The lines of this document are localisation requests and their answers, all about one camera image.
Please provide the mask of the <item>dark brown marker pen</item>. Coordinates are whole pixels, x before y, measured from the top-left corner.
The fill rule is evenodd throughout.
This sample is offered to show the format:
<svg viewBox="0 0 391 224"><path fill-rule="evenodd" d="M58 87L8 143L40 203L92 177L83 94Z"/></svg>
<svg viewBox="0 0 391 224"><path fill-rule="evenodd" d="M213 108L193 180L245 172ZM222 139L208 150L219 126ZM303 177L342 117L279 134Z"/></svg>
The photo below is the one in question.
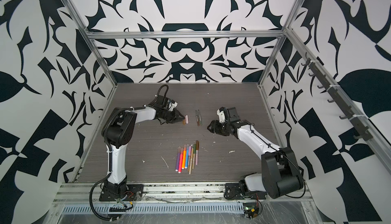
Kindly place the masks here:
<svg viewBox="0 0 391 224"><path fill-rule="evenodd" d="M196 121L197 121L197 126L200 126L200 120L199 120L199 115L198 115L198 111L196 110L195 111L195 117L196 117Z"/></svg>

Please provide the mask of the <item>brown capped pink marker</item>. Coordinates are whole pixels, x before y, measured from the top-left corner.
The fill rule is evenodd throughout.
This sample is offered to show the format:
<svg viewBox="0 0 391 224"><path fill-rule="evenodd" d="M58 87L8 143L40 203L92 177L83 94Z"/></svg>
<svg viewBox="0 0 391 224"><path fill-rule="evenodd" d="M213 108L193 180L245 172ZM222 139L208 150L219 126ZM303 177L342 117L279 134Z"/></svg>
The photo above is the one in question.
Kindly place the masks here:
<svg viewBox="0 0 391 224"><path fill-rule="evenodd" d="M198 165L198 158L199 158L199 146L200 146L200 144L199 144L199 141L196 141L196 153L195 153L195 155L196 155L196 157L195 157L195 163L196 163L196 165Z"/></svg>

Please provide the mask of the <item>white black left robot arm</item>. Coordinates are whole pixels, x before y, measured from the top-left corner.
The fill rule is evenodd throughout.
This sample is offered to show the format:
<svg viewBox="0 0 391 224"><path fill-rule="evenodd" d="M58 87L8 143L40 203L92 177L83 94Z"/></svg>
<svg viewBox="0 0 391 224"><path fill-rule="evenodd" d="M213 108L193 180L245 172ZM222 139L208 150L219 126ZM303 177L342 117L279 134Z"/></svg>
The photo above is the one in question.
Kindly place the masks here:
<svg viewBox="0 0 391 224"><path fill-rule="evenodd" d="M147 105L134 108L115 108L101 131L108 154L108 173L96 182L89 193L89 204L93 214L102 221L113 222L118 219L111 216L102 216L94 208L93 191L99 185L101 193L107 198L122 204L125 211L133 208L132 204L125 204L127 199L127 175L125 158L127 145L130 142L134 127L137 123L158 120L161 125L181 122L185 117L177 110L178 103L167 97L168 85L162 85L155 98Z"/></svg>

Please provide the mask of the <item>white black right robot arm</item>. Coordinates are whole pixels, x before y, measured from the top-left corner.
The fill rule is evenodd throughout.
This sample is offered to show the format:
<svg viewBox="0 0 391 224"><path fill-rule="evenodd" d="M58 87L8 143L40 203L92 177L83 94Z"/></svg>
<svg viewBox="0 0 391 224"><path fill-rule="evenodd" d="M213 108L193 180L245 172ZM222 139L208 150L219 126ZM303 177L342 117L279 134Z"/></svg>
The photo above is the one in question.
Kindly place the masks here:
<svg viewBox="0 0 391 224"><path fill-rule="evenodd" d="M227 199L245 198L250 194L265 193L276 199L291 197L290 193L306 190L293 150L282 148L259 133L253 123L240 119L235 107L217 110L218 119L207 129L218 135L234 136L245 143L261 160L261 172L244 176L238 182L239 194Z"/></svg>

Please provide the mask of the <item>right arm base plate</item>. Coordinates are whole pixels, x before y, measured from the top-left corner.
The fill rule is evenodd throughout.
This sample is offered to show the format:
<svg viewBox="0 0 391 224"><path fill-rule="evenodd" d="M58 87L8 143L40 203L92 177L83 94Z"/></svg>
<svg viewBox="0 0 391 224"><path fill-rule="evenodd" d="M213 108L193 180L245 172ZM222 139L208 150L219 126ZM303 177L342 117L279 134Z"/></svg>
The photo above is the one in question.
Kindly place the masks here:
<svg viewBox="0 0 391 224"><path fill-rule="evenodd" d="M265 191L247 191L239 183L226 183L224 198L226 200L265 200L267 192Z"/></svg>

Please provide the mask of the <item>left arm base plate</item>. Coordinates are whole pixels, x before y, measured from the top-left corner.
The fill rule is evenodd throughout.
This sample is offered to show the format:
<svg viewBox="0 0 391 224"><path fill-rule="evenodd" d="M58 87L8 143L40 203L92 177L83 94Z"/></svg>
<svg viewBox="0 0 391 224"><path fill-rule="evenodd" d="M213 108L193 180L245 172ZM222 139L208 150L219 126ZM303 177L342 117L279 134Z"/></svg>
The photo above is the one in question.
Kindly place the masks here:
<svg viewBox="0 0 391 224"><path fill-rule="evenodd" d="M115 201L121 199L123 201L135 201L143 196L143 184L111 184L105 183L99 197L101 202Z"/></svg>

